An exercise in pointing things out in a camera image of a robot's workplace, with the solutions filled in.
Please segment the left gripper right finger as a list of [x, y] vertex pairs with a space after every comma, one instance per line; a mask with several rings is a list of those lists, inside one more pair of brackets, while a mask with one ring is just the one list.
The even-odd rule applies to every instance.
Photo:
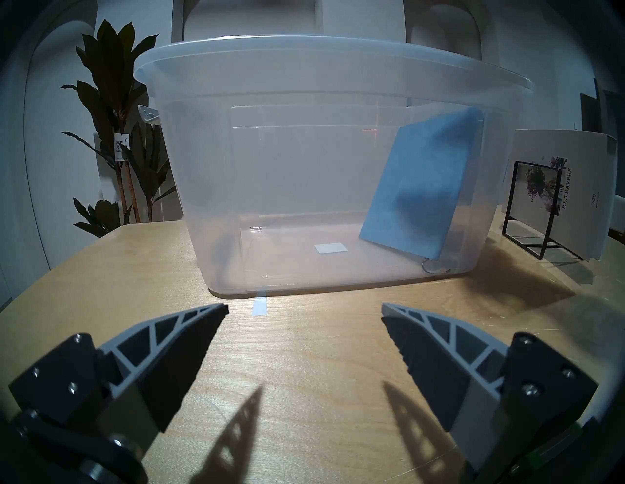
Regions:
[[381, 320], [466, 464], [461, 481], [547, 481], [590, 427], [598, 384], [537, 335], [506, 345], [458, 319], [384, 302]]

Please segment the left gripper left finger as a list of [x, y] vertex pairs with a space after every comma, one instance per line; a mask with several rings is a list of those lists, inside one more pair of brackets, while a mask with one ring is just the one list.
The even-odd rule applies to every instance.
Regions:
[[223, 303], [138, 323], [101, 344], [80, 332], [9, 384], [22, 411], [74, 432], [123, 436], [145, 455], [194, 383], [221, 322]]

